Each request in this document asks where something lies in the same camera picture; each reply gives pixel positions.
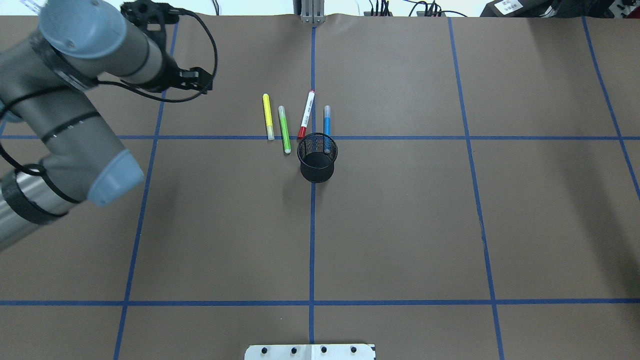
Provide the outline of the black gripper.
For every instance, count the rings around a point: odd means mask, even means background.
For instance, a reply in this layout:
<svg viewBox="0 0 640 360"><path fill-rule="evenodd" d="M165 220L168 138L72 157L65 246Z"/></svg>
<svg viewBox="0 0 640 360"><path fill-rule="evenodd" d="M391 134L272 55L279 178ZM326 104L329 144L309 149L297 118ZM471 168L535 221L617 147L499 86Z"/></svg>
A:
<svg viewBox="0 0 640 360"><path fill-rule="evenodd" d="M150 92L160 93L169 88L197 91L206 95L213 89L212 75L201 67L181 69L176 60L164 50L150 51Z"/></svg>

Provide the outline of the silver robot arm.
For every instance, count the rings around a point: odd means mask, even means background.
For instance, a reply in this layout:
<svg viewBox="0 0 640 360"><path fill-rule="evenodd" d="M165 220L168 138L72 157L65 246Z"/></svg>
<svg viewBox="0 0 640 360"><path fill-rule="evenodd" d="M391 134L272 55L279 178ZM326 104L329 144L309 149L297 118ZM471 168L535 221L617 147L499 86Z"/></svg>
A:
<svg viewBox="0 0 640 360"><path fill-rule="evenodd" d="M183 69L167 52L166 25L194 11L151 0L48 0L38 27L1 52L1 120L25 123L49 150L22 164L1 149L1 249L64 218L89 201L104 207L144 182L141 166L86 96L112 85L149 100L174 88L194 95L213 88L218 69Z"/></svg>

